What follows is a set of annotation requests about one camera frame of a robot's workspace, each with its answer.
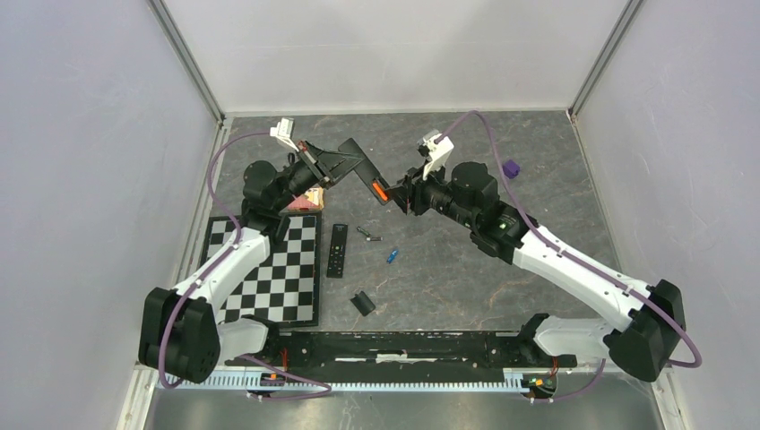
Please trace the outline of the orange AAA battery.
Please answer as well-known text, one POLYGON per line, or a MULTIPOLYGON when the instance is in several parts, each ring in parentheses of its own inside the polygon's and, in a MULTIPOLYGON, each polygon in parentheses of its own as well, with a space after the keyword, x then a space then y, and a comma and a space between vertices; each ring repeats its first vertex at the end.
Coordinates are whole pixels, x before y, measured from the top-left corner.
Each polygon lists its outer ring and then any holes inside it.
POLYGON ((375 191, 375 193, 376 193, 377 197, 378 197, 378 198, 379 198, 379 199, 380 199, 382 202, 387 202, 387 201, 388 201, 388 196, 387 196, 387 194, 385 193, 385 191, 384 191, 384 188, 383 188, 383 187, 382 187, 382 186, 381 186, 379 183, 377 183, 377 182, 373 182, 373 183, 372 183, 372 188, 374 189, 374 191, 375 191))

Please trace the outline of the blue AAA battery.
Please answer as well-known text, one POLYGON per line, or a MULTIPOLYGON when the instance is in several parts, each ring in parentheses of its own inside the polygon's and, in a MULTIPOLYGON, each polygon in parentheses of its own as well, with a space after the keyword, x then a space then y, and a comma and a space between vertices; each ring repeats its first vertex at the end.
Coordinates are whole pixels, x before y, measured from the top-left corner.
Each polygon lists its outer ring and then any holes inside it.
POLYGON ((399 249, 398 248, 394 248, 390 252, 389 256, 387 257, 386 262, 387 263, 392 263, 396 259, 396 257, 398 256, 398 253, 399 253, 399 249))

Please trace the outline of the black battery cover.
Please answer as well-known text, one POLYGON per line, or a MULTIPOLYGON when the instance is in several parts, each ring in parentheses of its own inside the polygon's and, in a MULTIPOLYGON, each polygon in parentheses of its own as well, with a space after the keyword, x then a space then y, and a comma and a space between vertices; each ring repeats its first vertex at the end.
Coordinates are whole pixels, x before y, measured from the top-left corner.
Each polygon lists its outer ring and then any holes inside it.
POLYGON ((368 316, 376 310, 376 305, 364 291, 359 291, 355 294, 350 299, 350 302, 363 317, 368 316))

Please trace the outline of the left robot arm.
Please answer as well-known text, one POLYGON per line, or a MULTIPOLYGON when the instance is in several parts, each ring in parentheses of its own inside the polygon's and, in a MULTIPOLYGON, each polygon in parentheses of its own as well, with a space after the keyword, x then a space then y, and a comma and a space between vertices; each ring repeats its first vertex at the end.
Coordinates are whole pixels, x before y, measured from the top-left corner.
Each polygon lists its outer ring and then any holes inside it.
POLYGON ((244 172, 240 216, 233 235, 190 277, 171 289, 155 288, 144 301, 138 347, 140 364, 191 383, 201 383, 225 361, 248 353, 260 365, 281 355, 272 322, 243 316, 219 323, 217 313, 246 275, 265 262, 289 221, 282 211, 309 188, 330 188, 358 172, 367 156, 349 138, 337 150, 299 142, 296 161, 283 169, 257 160, 244 172))

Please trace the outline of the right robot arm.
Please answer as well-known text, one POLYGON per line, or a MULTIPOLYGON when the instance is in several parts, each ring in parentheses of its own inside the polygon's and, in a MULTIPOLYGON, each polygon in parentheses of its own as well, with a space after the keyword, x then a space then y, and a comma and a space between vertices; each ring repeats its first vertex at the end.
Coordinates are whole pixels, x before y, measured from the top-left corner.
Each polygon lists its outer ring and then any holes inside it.
POLYGON ((548 280, 596 312, 593 320, 543 317, 517 342, 524 363, 539 366, 561 355, 598 357, 636 379, 656 381, 672 364, 676 346, 687 340, 680 289, 666 280, 650 285, 627 277, 578 252, 516 202, 502 201, 484 164, 466 161, 446 170, 452 148, 449 141, 422 144, 424 164, 394 185, 352 140, 335 151, 301 142, 292 160, 313 184, 329 188, 354 173, 382 204, 393 202, 415 216, 435 211, 467 228, 483 254, 548 280))

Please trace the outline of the black remote with green button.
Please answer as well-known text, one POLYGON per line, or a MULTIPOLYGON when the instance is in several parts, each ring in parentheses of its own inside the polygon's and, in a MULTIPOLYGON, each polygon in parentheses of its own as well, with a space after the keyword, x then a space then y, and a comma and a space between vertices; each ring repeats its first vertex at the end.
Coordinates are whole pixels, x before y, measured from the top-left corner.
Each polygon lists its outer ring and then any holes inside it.
POLYGON ((335 223, 332 225, 326 269, 327 278, 340 279, 343 277, 348 230, 347 224, 335 223))

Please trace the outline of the red beige small box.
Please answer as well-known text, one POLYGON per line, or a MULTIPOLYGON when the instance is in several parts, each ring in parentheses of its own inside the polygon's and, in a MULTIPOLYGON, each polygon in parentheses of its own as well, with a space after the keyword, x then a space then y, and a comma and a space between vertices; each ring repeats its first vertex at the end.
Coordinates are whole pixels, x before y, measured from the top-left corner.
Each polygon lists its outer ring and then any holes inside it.
POLYGON ((296 197, 295 200, 285 208, 287 212, 299 211, 322 211, 324 209, 324 189, 322 187, 312 187, 303 194, 296 197))

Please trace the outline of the purple cube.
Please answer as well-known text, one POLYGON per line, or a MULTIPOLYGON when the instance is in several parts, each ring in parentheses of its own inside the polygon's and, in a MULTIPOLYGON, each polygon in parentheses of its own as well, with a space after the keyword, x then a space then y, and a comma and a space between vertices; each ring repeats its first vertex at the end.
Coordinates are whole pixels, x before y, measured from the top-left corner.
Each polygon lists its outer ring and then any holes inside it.
POLYGON ((521 166, 513 159, 508 159, 502 164, 502 172, 508 179, 515 179, 521 173, 521 166))

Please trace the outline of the black white checkerboard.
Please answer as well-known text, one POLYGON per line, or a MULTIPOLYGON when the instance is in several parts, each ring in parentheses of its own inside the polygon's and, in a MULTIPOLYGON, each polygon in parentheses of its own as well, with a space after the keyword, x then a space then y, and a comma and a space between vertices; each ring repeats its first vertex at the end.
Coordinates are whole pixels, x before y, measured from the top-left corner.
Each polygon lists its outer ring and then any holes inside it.
POLYGON ((283 242, 254 267, 216 314, 220 323, 256 316, 281 328, 315 327, 319 322, 322 213, 289 215, 283 242))

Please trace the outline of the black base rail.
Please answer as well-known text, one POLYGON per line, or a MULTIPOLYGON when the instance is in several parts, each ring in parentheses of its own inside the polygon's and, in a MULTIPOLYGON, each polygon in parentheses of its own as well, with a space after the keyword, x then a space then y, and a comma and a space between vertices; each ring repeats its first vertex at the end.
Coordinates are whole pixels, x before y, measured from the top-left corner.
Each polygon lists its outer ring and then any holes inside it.
POLYGON ((506 369, 578 365, 499 331, 286 331, 255 357, 323 383, 496 383, 506 369))

